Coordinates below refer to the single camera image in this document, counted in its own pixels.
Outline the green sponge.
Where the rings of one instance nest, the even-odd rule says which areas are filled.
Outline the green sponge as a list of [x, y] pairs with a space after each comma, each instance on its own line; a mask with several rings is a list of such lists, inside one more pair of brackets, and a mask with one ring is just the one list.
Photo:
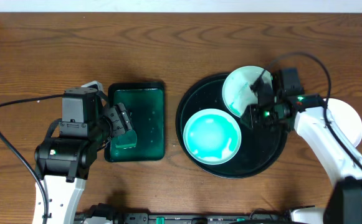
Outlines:
[[134, 129], [115, 138], [115, 147], [119, 149], [134, 148], [137, 143], [137, 134]]

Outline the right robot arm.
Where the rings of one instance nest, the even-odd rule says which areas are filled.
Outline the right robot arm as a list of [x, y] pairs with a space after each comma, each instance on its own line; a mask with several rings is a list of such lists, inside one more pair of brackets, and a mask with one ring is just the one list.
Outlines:
[[297, 75], [261, 77], [250, 86], [257, 102], [241, 116], [249, 129], [284, 126], [312, 149], [332, 184], [326, 208], [290, 211], [291, 223], [362, 223], [362, 155], [345, 136], [328, 109], [328, 100], [306, 95]]

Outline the pale green plate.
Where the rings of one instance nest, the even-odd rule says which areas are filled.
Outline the pale green plate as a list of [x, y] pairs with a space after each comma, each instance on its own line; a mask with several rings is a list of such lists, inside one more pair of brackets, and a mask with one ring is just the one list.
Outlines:
[[237, 154], [242, 133], [229, 113], [210, 108], [198, 111], [187, 120], [183, 143], [193, 159], [216, 166], [230, 161]]
[[231, 72], [222, 86], [222, 99], [227, 109], [240, 118], [249, 105], [258, 103], [250, 86], [264, 71], [258, 66], [244, 66]]

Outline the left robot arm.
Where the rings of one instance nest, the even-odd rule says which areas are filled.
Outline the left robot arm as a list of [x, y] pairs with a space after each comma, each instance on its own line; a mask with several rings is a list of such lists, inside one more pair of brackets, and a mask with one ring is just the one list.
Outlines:
[[48, 223], [73, 223], [97, 152], [112, 138], [132, 130], [125, 105], [111, 108], [62, 105], [59, 135], [46, 135], [35, 152], [36, 172], [44, 191], [36, 199], [47, 199]]

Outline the white plate green stain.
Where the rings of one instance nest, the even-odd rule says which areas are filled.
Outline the white plate green stain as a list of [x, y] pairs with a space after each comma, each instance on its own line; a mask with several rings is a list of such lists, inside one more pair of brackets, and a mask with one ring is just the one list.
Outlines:
[[362, 140], [362, 120], [356, 110], [348, 103], [330, 98], [328, 102], [328, 120], [335, 122], [350, 143], [357, 147]]

